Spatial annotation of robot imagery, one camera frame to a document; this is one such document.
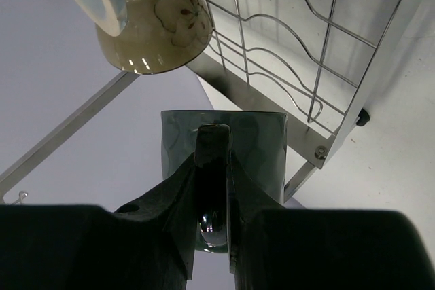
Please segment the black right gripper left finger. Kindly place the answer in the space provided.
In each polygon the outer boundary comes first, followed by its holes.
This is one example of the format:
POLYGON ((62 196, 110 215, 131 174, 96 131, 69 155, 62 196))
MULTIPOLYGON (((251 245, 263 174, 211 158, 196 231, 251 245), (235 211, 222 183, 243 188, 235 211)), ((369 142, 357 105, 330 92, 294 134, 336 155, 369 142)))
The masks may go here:
POLYGON ((3 205, 2 289, 185 289, 197 231, 188 158, 144 195, 92 205, 3 205))

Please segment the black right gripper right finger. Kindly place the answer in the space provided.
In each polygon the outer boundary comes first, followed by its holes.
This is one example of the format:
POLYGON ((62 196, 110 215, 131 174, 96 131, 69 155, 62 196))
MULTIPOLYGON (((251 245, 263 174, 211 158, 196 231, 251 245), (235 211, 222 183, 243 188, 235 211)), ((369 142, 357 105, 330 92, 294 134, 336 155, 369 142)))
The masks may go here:
POLYGON ((249 178, 235 156, 226 181, 237 289, 434 288, 434 267, 404 214, 287 209, 249 178))

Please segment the dark green mug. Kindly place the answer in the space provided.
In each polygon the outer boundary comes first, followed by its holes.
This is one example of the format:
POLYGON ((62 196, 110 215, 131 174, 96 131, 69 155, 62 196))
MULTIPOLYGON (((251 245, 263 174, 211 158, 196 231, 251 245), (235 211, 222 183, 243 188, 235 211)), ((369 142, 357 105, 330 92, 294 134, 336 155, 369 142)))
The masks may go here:
POLYGON ((228 250, 226 171, 236 158, 247 176, 283 203, 287 115, 267 111, 162 111, 162 176, 169 178, 194 157, 199 178, 196 248, 228 250))

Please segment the black and tan bowl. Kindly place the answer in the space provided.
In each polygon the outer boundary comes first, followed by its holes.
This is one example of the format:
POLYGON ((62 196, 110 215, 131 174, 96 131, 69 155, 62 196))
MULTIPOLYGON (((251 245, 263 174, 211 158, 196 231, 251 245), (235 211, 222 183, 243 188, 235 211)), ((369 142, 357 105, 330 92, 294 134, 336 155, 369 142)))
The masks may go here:
POLYGON ((208 46, 213 24, 205 0, 125 0, 128 22, 113 37, 100 27, 97 39, 114 67, 139 75, 180 68, 208 46))

